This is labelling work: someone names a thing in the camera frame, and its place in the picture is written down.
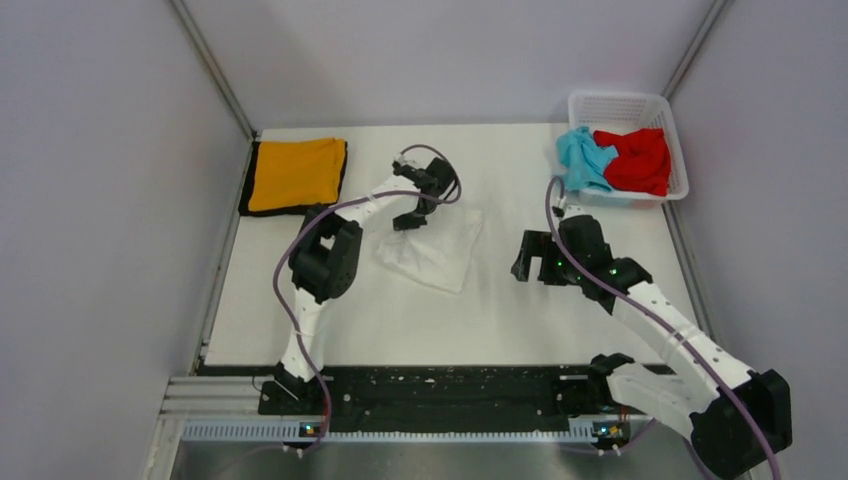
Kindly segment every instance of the laundry basket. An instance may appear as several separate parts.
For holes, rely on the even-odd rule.
[[[680,200],[689,193],[689,180],[683,165],[680,140],[671,116],[668,101],[648,93],[619,93],[578,91],[568,97],[570,128],[587,126],[590,130],[605,130],[618,134],[635,132],[640,128],[662,128],[671,153],[671,175],[668,195],[658,197],[641,192],[602,192],[584,188],[578,200],[584,205],[604,205],[630,208],[653,208],[666,200]]]

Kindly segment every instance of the crumpled white cloth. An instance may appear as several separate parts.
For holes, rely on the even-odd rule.
[[[427,225],[381,239],[374,256],[416,282],[460,293],[482,226],[482,210],[442,205],[427,216]]]

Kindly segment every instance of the gray wall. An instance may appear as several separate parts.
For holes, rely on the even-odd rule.
[[[789,380],[795,478],[848,468],[846,22],[844,0],[736,2],[673,102],[714,320]]]
[[[161,0],[0,6],[0,478],[138,478],[246,143]]]
[[[256,128],[564,120],[659,93],[712,0],[188,0]]]

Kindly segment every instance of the yellow cloth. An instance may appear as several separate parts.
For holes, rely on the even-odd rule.
[[[347,143],[337,138],[308,142],[261,142],[245,179],[242,215],[304,213],[339,200]]]

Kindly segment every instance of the robotic arm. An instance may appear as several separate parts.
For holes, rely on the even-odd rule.
[[[601,401],[632,406],[689,439],[701,461],[716,475],[732,479],[753,468],[765,453],[750,426],[684,342],[712,362],[710,367],[742,400],[748,413],[777,452],[792,443],[789,386],[774,370],[763,374],[718,347],[684,317],[651,275],[630,258],[613,258],[597,220],[578,206],[554,209],[566,248],[590,273],[664,319],[674,334],[629,303],[585,278],[555,244],[550,232],[525,231],[512,267],[517,280],[528,281],[530,260],[541,257],[539,280],[546,285],[576,285],[590,300],[638,334],[682,383],[650,372],[623,354],[599,355],[590,381]]]
[[[306,230],[307,233],[289,257],[295,285],[294,312],[298,317],[300,331],[291,333],[286,351],[280,359],[285,374],[293,380],[301,381],[287,383],[298,385],[315,376],[297,344],[298,336],[301,336],[316,367],[319,370],[324,367],[324,346],[319,335],[322,329],[321,312],[329,300],[340,297],[353,284],[359,263],[362,226],[398,200],[416,194],[439,198],[447,192],[447,196],[450,196],[453,192],[451,186],[457,185],[456,172],[443,158],[436,157],[427,168],[418,168],[401,156],[392,163],[392,167],[393,175],[369,192],[366,196],[368,202],[338,208],[321,219],[314,228],[309,226],[324,209],[313,208],[306,214],[301,231]],[[425,226],[427,215],[436,210],[436,205],[437,202],[433,200],[419,198],[412,212],[393,219],[394,229],[403,231]],[[331,246],[327,245],[329,242],[326,240],[329,239],[333,240]],[[296,389],[296,386],[292,386],[287,391],[292,393]]]
[[[275,382],[295,399],[315,371],[324,367],[320,314],[329,300],[344,294],[353,283],[362,225],[401,196],[423,194],[426,198],[419,198],[412,212],[395,217],[393,226],[395,230],[424,226],[426,216],[444,203],[442,198],[453,191],[449,188],[459,183],[444,158],[435,158],[426,169],[402,159],[393,167],[394,175],[372,190],[367,200],[335,207],[330,214],[322,208],[307,213],[302,239],[288,257],[299,331],[289,337]],[[627,405],[654,417],[688,439],[701,461],[722,479],[736,478],[765,460],[761,446],[765,442],[774,452],[787,448],[792,443],[792,426],[786,381],[773,370],[757,373],[719,348],[671,305],[636,261],[612,256],[597,220],[578,206],[562,207],[554,208],[561,218],[557,232],[579,265],[619,294],[647,307],[663,324],[627,302],[616,301],[616,295],[585,278],[563,255],[551,232],[524,232],[512,274],[519,281],[528,281],[531,260],[541,258],[540,281],[580,287],[584,296],[638,334],[677,374],[676,378],[657,375],[621,353],[599,355],[589,367],[589,382],[598,403]],[[706,360],[709,368],[698,358]],[[726,395],[724,386],[735,398]],[[740,405],[745,413],[737,408]],[[764,441],[757,437],[759,431],[755,434],[750,428],[751,418]]]

